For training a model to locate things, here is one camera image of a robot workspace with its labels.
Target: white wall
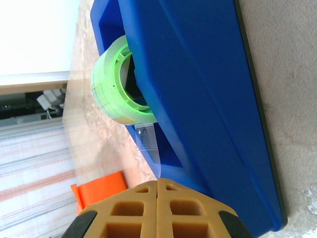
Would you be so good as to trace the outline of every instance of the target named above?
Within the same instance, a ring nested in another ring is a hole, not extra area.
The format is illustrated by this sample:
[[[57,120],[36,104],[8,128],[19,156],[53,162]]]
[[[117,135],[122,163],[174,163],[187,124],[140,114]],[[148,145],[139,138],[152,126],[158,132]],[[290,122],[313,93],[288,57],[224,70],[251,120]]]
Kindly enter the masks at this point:
[[[69,71],[79,4],[0,0],[0,75]]]

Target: tape roll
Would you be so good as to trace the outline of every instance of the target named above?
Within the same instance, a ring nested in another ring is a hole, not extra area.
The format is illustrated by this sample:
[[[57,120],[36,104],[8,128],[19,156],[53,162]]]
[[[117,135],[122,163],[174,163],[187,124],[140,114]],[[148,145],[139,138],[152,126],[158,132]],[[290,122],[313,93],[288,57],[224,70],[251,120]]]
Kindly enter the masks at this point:
[[[150,107],[135,102],[125,89],[121,71],[126,70],[124,63],[131,55],[126,37],[121,36],[100,56],[91,77],[95,101],[109,118],[120,124],[157,122]]]

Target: orange plastic object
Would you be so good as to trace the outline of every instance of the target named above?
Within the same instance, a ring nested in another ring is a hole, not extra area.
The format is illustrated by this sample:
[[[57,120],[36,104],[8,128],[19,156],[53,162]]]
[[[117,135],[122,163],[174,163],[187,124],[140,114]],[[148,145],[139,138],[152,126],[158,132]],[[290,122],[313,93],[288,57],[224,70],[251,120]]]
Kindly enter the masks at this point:
[[[121,171],[98,178],[80,186],[77,186],[76,184],[71,186],[71,190],[78,202],[77,214],[85,207],[100,202],[126,189],[127,185]]]

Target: concrete floor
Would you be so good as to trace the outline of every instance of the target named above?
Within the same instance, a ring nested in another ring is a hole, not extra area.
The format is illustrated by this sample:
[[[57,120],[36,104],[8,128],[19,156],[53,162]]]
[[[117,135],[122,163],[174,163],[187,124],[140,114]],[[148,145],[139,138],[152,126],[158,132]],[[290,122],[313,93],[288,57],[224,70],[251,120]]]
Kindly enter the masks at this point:
[[[153,174],[125,128],[93,101],[92,2],[81,2],[64,123],[81,182],[123,168],[133,186]],[[240,4],[289,218],[282,231],[263,237],[317,238],[317,1]]]

